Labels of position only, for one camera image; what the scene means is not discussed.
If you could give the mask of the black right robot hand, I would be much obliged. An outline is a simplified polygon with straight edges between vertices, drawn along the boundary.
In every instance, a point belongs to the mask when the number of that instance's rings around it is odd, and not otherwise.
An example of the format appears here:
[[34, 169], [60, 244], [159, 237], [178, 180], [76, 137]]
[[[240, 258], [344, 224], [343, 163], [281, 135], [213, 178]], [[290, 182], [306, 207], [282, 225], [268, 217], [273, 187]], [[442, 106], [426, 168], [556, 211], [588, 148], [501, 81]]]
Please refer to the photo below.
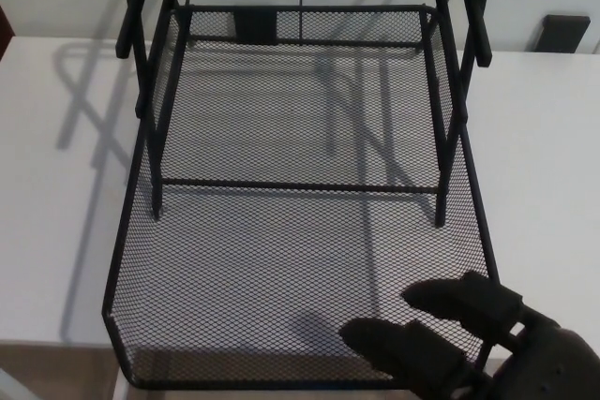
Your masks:
[[465, 352], [417, 320], [404, 325], [357, 318], [338, 331], [372, 368], [421, 399], [596, 399], [599, 356], [577, 333], [523, 303], [521, 295], [477, 273], [416, 282], [406, 303], [458, 322], [510, 357], [489, 376]]

